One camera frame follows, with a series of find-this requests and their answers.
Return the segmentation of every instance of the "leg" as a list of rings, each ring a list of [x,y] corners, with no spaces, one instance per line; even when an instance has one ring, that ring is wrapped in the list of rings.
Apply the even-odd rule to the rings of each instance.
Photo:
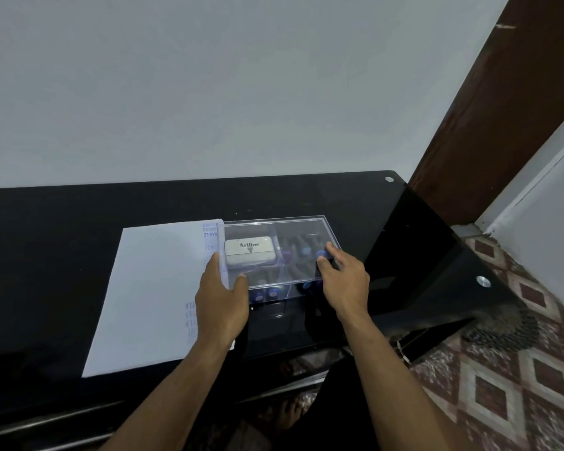
[[[334,364],[308,412],[277,440],[275,449],[378,449],[355,360]]]

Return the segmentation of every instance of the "person's left hand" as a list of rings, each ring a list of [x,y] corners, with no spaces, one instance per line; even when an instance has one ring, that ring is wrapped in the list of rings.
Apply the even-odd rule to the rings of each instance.
[[[214,253],[194,298],[197,342],[227,351],[248,320],[248,281],[239,275],[232,290],[221,282],[219,254]]]

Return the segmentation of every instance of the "clear plastic box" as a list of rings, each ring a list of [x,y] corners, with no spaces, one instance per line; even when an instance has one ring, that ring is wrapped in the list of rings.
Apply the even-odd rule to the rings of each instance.
[[[247,276],[250,303],[313,294],[322,287],[317,257],[331,258],[328,241],[339,247],[323,215],[226,222],[224,234],[221,267],[229,285]]]

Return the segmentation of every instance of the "table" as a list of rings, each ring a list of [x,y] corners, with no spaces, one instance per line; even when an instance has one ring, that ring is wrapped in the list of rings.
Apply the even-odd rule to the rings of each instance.
[[[0,422],[141,397],[175,366],[80,378],[124,227],[310,215],[364,262],[386,334],[460,327],[517,300],[392,171],[0,189]],[[226,364],[342,344],[325,303],[279,307],[288,319],[273,325],[267,307],[251,315]]]

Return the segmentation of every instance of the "white paper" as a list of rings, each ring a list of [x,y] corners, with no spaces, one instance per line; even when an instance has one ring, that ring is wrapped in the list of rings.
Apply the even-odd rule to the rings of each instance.
[[[218,223],[123,229],[82,377],[186,357],[196,341],[194,296],[218,249]]]

